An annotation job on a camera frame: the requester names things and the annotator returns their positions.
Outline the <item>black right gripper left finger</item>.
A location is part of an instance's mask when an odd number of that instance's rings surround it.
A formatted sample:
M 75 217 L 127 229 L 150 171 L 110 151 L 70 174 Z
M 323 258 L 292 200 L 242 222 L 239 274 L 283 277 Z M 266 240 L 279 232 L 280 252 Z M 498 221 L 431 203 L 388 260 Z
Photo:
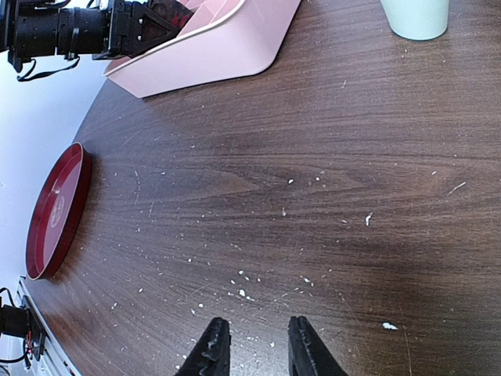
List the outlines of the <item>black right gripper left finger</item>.
M 229 322 L 213 318 L 175 376 L 229 376 Z

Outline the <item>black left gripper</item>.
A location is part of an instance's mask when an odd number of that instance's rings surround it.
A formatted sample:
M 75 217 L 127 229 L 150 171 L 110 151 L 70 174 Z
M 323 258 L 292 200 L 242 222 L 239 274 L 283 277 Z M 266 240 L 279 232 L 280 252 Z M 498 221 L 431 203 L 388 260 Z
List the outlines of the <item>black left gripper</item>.
M 177 36 L 180 29 L 147 3 L 109 1 L 104 8 L 70 7 L 68 1 L 2 1 L 1 51 L 20 73 L 38 57 L 112 60 L 141 55 Z M 121 51 L 125 37 L 124 53 Z

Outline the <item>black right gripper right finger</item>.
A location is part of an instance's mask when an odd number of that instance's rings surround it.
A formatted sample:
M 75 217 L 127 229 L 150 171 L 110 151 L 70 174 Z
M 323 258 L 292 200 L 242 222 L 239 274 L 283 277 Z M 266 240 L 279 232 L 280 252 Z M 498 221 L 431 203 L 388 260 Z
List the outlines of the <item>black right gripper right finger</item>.
M 305 316 L 290 318 L 288 366 L 293 376 L 348 376 Z

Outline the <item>dark floral patterned tie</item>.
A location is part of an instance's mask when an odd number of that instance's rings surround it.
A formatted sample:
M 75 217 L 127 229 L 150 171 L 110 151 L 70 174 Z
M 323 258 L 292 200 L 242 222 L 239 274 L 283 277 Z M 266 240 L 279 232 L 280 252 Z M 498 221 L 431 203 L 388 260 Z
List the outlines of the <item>dark floral patterned tie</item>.
M 183 29 L 194 12 L 175 0 L 148 1 L 148 7 L 174 27 Z

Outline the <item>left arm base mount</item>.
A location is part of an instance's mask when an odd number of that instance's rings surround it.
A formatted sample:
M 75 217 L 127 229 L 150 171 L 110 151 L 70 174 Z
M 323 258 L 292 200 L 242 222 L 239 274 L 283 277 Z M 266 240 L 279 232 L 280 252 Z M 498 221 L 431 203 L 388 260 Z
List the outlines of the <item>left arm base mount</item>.
M 34 306 L 27 295 L 21 296 L 21 303 L 16 306 L 11 291 L 1 288 L 6 293 L 9 304 L 1 302 L 1 334 L 23 340 L 22 355 L 14 359 L 1 359 L 1 365 L 23 362 L 31 369 L 35 361 L 40 361 L 45 351 L 46 330 L 38 318 Z

